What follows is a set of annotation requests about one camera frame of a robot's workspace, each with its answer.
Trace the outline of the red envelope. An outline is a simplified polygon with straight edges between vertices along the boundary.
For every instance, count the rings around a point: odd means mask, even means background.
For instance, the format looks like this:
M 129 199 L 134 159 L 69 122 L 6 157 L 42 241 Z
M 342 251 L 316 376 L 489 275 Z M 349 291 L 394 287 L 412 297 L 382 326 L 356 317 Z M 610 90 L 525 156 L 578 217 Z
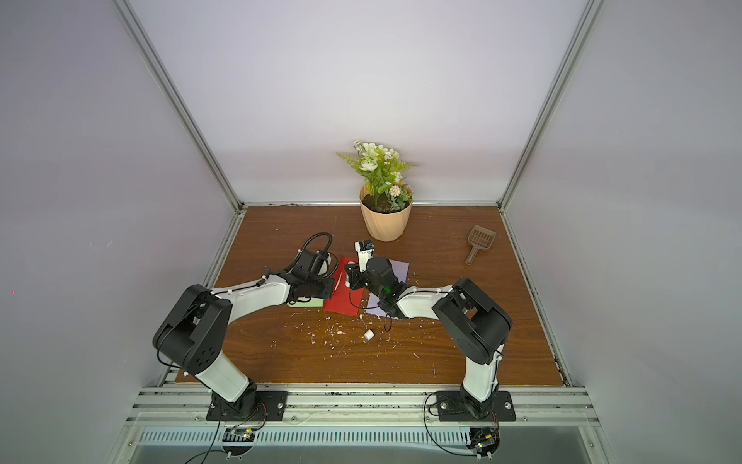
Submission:
M 347 256 L 342 256 L 339 259 L 338 267 L 332 276 L 334 279 L 332 297 L 330 297 L 329 300 L 326 300 L 323 305 L 325 311 L 353 317 L 359 315 L 364 290 L 352 290 L 348 283 L 348 275 L 346 272 L 346 266 L 348 264 L 356 264 L 356 262 L 357 259 Z

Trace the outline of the beige flower pot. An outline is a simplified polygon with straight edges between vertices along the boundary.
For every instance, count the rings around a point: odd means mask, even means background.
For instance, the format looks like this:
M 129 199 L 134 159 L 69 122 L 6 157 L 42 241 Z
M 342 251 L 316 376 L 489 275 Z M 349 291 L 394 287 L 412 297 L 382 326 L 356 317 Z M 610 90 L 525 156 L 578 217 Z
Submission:
M 363 202 L 368 195 L 367 187 L 363 186 L 359 192 L 359 200 L 361 201 L 361 216 L 368 233 L 373 239 L 382 242 L 393 242 L 399 239 L 407 228 L 413 203 L 399 212 L 378 213 L 368 208 Z

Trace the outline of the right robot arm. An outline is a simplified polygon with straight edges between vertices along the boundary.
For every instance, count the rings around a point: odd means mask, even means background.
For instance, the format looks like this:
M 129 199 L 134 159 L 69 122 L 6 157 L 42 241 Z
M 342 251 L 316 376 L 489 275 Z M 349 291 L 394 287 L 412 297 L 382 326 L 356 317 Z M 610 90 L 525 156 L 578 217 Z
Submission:
M 468 278 L 439 288 L 418 288 L 396 278 L 391 263 L 372 257 L 345 266 L 351 289 L 365 289 L 393 319 L 439 321 L 466 358 L 462 396 L 476 406 L 498 390 L 502 351 L 513 327 L 509 314 Z

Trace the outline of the green envelope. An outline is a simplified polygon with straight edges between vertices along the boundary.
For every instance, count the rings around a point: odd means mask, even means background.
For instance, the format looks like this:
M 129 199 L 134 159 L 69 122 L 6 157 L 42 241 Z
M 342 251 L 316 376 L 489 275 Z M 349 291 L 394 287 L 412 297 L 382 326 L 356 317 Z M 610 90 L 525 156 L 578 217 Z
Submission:
M 305 299 L 292 303 L 291 307 L 324 307 L 324 302 L 321 298 Z

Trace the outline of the purple envelope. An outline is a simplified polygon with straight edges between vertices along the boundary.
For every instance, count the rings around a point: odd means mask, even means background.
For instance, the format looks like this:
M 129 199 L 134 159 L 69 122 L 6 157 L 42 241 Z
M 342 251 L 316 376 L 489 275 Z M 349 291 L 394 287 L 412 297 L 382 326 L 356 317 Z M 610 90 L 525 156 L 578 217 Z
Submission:
M 390 264 L 392 266 L 392 270 L 393 270 L 394 276 L 396 276 L 396 278 L 400 282 L 406 283 L 407 282 L 407 276 L 408 276 L 408 273 L 409 273 L 410 264 L 409 263 L 406 263 L 406 262 L 402 262 L 402 261 L 396 261 L 396 260 L 390 261 Z M 375 316 L 378 316 L 380 318 L 385 318 L 385 317 L 388 316 L 386 314 L 386 311 L 383 311 L 379 307 L 379 298 L 376 295 L 372 294 L 372 293 L 369 294 L 369 298 L 368 298 L 368 302 L 367 302 L 367 305 L 366 305 L 365 313 L 366 314 L 370 314 L 370 315 L 375 315 Z

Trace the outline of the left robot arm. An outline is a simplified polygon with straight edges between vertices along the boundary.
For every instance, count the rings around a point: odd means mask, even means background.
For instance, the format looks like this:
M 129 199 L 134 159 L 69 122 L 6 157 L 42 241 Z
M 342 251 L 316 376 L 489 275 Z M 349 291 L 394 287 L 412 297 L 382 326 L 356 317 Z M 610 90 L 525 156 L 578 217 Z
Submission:
M 156 357 L 189 373 L 226 405 L 254 409 L 255 382 L 225 347 L 232 327 L 264 310 L 330 299 L 338 264 L 329 251 L 302 249 L 287 267 L 266 270 L 256 280 L 213 289 L 189 286 L 156 329 Z

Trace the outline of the artificial flower plant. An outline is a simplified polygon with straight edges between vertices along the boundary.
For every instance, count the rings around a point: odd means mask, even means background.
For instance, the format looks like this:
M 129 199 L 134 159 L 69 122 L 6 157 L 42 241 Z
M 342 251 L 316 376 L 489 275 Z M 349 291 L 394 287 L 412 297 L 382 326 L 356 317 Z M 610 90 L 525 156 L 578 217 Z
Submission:
M 373 212 L 398 213 L 412 205 L 414 194 L 405 175 L 417 165 L 402 160 L 398 151 L 375 142 L 357 140 L 354 154 L 336 153 L 364 179 L 361 203 Z

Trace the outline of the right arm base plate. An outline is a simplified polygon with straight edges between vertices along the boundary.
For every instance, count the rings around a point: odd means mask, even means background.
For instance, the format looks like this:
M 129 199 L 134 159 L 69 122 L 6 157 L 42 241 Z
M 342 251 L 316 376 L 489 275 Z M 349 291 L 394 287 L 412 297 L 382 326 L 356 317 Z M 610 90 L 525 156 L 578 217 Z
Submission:
M 513 423 L 517 416 L 508 391 L 493 392 L 481 402 L 463 390 L 443 390 L 434 393 L 435 401 L 426 408 L 440 421 L 504 421 Z

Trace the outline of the brown plastic scoop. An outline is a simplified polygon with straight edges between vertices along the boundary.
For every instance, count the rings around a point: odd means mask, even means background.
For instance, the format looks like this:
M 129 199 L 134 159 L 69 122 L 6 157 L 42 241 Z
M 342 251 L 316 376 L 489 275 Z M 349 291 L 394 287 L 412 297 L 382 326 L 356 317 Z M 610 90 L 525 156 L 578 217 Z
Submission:
M 471 246 L 471 251 L 465 261 L 468 266 L 473 264 L 475 257 L 479 251 L 488 251 L 492 247 L 497 233 L 489 228 L 481 225 L 474 225 L 468 236 L 468 243 Z

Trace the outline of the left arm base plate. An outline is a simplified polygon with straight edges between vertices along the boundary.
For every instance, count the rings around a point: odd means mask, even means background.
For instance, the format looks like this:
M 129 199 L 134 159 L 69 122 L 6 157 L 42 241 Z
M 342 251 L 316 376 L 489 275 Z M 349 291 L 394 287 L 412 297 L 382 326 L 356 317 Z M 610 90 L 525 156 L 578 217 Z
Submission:
M 206 421 L 242 423 L 243 421 L 282 421 L 287 405 L 287 391 L 246 391 L 234 402 L 212 392 Z

